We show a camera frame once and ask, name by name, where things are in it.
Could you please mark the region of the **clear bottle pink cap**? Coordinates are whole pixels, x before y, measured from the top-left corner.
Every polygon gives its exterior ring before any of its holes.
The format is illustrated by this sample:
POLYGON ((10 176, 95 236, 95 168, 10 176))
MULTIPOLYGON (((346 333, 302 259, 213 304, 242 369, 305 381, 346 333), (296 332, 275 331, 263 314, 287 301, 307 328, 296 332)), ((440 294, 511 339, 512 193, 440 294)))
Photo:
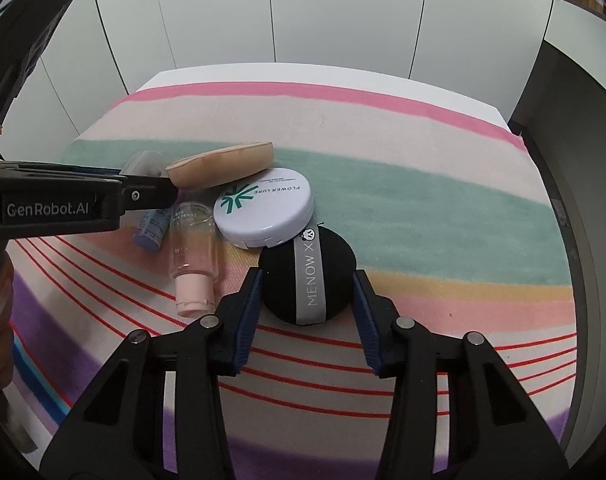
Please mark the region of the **clear bottle pink cap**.
POLYGON ((170 220, 169 247, 177 313, 183 318, 213 313, 218 264, 211 208, 198 202, 178 204, 170 220))

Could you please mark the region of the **colourful striped cloth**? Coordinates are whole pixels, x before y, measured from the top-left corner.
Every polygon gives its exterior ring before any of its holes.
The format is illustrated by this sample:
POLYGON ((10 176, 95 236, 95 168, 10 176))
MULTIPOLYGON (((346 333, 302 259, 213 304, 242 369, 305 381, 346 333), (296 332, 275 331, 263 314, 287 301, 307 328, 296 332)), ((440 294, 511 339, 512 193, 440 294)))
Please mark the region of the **colourful striped cloth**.
POLYGON ((63 153, 67 164, 173 162, 270 141, 286 175, 204 196, 239 224, 312 189, 310 232, 324 266, 219 235, 216 292, 266 271, 248 364, 222 378, 230 454, 241 479, 370 479, 394 382, 374 376, 347 300, 362 269, 374 290, 432 332, 489 338, 555 436, 576 374, 568 258, 542 179, 494 115, 300 82, 170 84, 120 101, 63 153))

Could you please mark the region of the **beige powder puff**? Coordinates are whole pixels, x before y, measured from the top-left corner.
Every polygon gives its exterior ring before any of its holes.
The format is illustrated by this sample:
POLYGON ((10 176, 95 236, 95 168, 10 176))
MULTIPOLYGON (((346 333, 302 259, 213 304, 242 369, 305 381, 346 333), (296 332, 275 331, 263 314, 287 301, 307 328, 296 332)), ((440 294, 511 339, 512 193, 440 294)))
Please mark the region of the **beige powder puff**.
POLYGON ((169 179, 181 190, 204 190, 251 177, 274 161, 271 142, 218 148, 173 162, 166 167, 169 179))

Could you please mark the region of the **black round powder puff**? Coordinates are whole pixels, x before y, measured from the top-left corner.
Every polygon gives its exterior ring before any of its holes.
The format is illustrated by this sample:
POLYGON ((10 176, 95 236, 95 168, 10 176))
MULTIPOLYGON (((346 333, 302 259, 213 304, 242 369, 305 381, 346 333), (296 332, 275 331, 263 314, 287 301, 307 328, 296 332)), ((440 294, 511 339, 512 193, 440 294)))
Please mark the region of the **black round powder puff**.
POLYGON ((353 301, 353 249, 320 224, 310 222, 292 240, 263 248, 258 267, 263 271, 263 304, 282 322, 322 324, 353 301))

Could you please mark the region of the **white round compact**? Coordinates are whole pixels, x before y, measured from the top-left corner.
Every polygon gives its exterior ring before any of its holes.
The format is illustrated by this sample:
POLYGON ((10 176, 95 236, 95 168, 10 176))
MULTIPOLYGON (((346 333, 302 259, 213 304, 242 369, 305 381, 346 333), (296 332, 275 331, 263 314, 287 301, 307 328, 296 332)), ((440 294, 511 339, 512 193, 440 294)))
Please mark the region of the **white round compact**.
POLYGON ((300 234, 314 213, 312 187, 299 172, 269 168, 233 182, 218 196, 214 221, 234 246, 275 247, 300 234))

